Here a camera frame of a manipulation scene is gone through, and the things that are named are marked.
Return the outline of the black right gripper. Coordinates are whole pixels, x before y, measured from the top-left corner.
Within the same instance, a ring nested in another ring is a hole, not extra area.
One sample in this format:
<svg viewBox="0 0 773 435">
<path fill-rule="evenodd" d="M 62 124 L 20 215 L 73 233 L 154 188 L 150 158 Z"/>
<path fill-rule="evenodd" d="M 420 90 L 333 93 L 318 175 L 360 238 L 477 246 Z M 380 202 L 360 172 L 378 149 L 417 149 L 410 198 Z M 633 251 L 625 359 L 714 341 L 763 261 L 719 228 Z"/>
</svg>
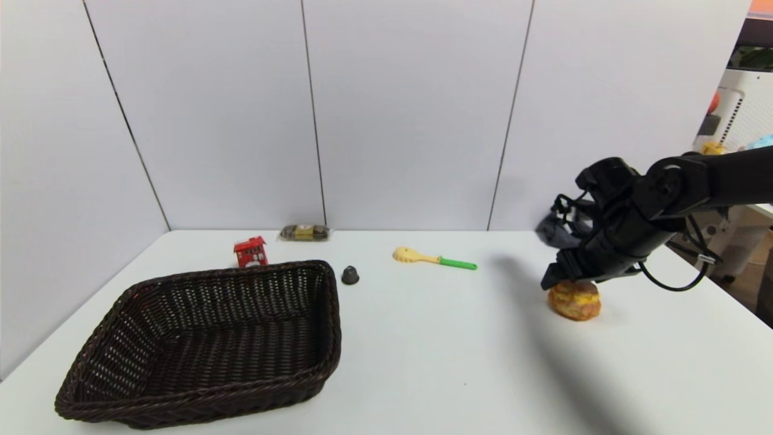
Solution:
<svg viewBox="0 0 773 435">
<path fill-rule="evenodd" d="M 605 221 L 576 247 L 559 250 L 548 265 L 540 286 L 549 290 L 560 283 L 594 282 L 635 275 L 634 266 L 677 232 L 677 219 L 647 220 L 636 208 L 627 208 Z"/>
</svg>

